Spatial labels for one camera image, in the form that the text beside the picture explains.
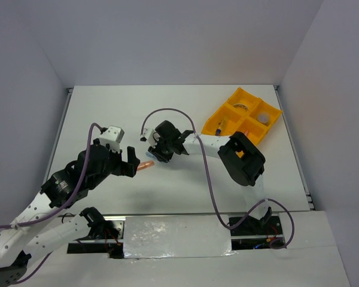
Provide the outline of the blue highlighter pen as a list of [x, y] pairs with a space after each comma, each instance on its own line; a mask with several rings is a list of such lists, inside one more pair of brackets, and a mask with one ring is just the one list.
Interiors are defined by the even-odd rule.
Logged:
[[147, 157], [149, 157], [149, 158], [152, 158], [153, 160], [156, 160], [156, 157], [152, 154], [152, 153], [150, 153], [150, 152], [146, 152], [145, 153], [145, 155], [147, 156]]

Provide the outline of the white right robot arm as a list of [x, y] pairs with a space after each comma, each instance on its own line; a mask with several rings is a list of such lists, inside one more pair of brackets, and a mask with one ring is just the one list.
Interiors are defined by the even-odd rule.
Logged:
[[[200, 134], [194, 130], [180, 132], [170, 121], [165, 120], [154, 129], [142, 127], [140, 140], [149, 144], [148, 152], [160, 162], [170, 162], [175, 154], [202, 156], [212, 205], [223, 227], [234, 230], [250, 217], [248, 227], [253, 233], [261, 234], [268, 228], [272, 208], [266, 199], [263, 187], [266, 160], [244, 133], [213, 136]], [[218, 210], [207, 162], [209, 157], [221, 160], [230, 178], [241, 188], [248, 189], [245, 193], [245, 201], [252, 206], [233, 225], [225, 223]]]

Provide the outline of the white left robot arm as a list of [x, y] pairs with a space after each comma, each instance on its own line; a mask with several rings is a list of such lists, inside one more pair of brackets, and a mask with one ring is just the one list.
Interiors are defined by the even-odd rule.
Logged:
[[106, 233], [118, 236], [116, 227], [95, 207], [49, 231], [43, 229], [52, 220], [49, 214], [69, 209], [110, 175], [134, 177], [139, 164], [133, 147], [127, 147], [123, 161], [121, 152], [95, 140], [89, 151], [81, 151], [76, 160], [52, 174], [32, 203], [8, 227], [0, 228], [0, 286], [19, 283], [31, 264], [70, 241]]

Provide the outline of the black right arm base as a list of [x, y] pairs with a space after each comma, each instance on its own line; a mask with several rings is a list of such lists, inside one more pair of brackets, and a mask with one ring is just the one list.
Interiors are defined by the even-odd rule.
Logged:
[[232, 249], [281, 249], [286, 240], [278, 215], [271, 208], [264, 219], [248, 216], [238, 227], [230, 231]]

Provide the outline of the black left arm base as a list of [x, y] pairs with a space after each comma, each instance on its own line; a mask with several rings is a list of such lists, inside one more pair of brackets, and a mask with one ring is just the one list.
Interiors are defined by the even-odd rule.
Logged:
[[104, 218], [95, 207], [87, 207], [79, 215], [89, 223], [89, 232], [69, 243], [67, 254], [104, 254], [112, 259], [124, 258], [124, 219]]

